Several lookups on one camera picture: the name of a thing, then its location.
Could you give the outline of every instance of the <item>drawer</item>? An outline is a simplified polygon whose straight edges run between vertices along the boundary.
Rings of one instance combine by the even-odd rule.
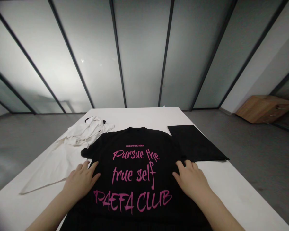
[[[289,111],[289,104],[278,104],[261,116],[255,124],[270,124]]]

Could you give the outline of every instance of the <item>gray floor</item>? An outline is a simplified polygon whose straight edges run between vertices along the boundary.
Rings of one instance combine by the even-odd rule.
[[[289,224],[289,133],[272,125],[251,125],[219,110],[185,114]],[[0,189],[82,116],[0,118]]]

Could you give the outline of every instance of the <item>t-shirt sleeve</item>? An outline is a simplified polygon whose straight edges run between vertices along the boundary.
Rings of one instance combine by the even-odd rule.
[[[92,162],[98,161],[103,149],[107,143],[109,134],[103,133],[89,148],[84,148],[81,150],[81,156],[92,159]]]

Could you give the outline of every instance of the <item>hand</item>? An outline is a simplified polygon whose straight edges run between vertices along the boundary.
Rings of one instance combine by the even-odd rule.
[[[203,196],[209,195],[213,191],[202,170],[198,168],[196,163],[186,160],[185,164],[186,168],[181,161],[177,161],[176,165],[178,166],[180,175],[176,172],[172,174],[183,192],[197,203]]]
[[[74,202],[87,195],[101,175],[98,173],[92,178],[98,162],[94,162],[89,169],[88,164],[89,161],[85,161],[70,173],[61,192]]]

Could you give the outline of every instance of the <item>frosted glass wall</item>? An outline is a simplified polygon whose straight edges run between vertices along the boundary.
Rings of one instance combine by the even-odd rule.
[[[157,107],[170,0],[114,1],[127,107]]]
[[[162,107],[190,108],[231,1],[175,1]]]
[[[95,108],[124,107],[109,1],[55,0]]]
[[[0,72],[37,113],[62,113],[1,21]]]
[[[16,95],[0,80],[0,101],[12,112],[30,112]]]
[[[194,108],[219,106],[281,1],[237,2]]]
[[[1,1],[0,12],[66,112],[87,112],[89,99],[47,1]]]

